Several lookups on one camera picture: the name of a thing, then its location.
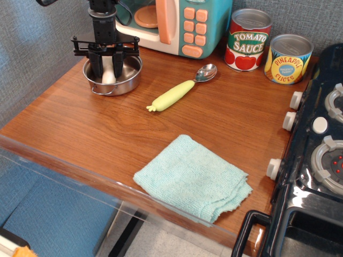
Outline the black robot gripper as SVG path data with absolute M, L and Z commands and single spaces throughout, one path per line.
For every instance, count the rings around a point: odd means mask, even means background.
M 102 56 L 112 56 L 116 78 L 122 75 L 124 56 L 139 56 L 139 38 L 119 32 L 113 17 L 93 18 L 93 32 L 73 36 L 71 41 L 74 54 L 88 57 L 98 78 L 103 74 Z

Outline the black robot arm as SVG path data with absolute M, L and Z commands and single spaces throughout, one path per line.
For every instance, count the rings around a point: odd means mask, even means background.
M 93 32 L 73 36 L 74 54 L 85 56 L 91 62 L 94 75 L 102 76 L 103 56 L 111 57 L 114 76 L 122 75 L 124 60 L 139 56 L 140 38 L 126 35 L 116 29 L 116 5 L 119 1 L 89 1 L 88 14 L 92 18 Z

